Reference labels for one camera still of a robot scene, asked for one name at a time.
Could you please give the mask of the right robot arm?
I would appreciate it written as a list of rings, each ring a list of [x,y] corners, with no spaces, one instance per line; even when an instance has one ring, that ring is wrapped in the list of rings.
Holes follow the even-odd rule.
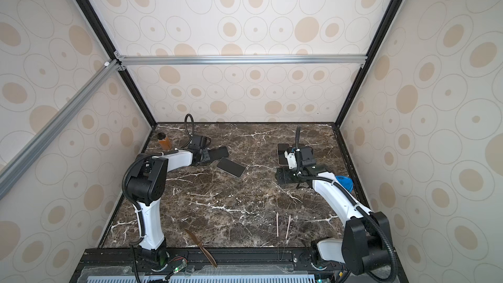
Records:
[[[322,196],[344,224],[341,239],[324,238],[311,244],[312,266],[321,271],[332,263],[340,264],[338,282],[344,282],[351,274],[368,275],[376,282],[394,282],[399,265],[389,219],[358,201],[341,183],[341,176],[318,165],[313,148],[301,145],[300,137],[301,127],[297,127],[295,143],[279,151],[286,163],[276,170],[278,184],[307,184]]]

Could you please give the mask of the pink phone case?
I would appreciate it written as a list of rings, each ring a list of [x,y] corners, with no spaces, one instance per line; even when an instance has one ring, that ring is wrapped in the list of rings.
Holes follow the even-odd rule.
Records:
[[[278,144],[277,145],[277,156],[278,156],[278,164],[280,166],[288,166],[288,160],[285,156],[285,153],[289,152],[290,145],[289,144]]]

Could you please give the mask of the silver-edged phone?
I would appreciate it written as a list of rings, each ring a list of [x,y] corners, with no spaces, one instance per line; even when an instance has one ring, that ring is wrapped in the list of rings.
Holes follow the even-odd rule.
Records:
[[[238,163],[235,163],[227,158],[221,159],[220,162],[218,162],[217,167],[220,170],[222,170],[222,171],[224,171],[224,172],[226,172],[236,178],[240,178],[243,175],[244,171],[246,170],[246,168],[244,166],[242,166]]]

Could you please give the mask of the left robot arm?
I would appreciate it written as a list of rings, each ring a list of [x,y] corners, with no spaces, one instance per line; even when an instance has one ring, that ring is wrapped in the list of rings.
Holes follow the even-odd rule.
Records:
[[[133,205],[138,221],[139,239],[130,246],[134,253],[156,267],[168,263],[160,209],[167,174],[211,160],[208,147],[212,140],[195,134],[192,115],[186,115],[184,125],[189,139],[182,147],[138,155],[122,180],[123,195]]]

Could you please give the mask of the black phone case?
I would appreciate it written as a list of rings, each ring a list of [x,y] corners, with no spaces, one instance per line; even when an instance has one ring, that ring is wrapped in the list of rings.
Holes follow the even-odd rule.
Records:
[[[214,162],[229,156],[229,151],[226,146],[221,146],[215,149],[209,149],[208,154],[210,157],[210,162]]]

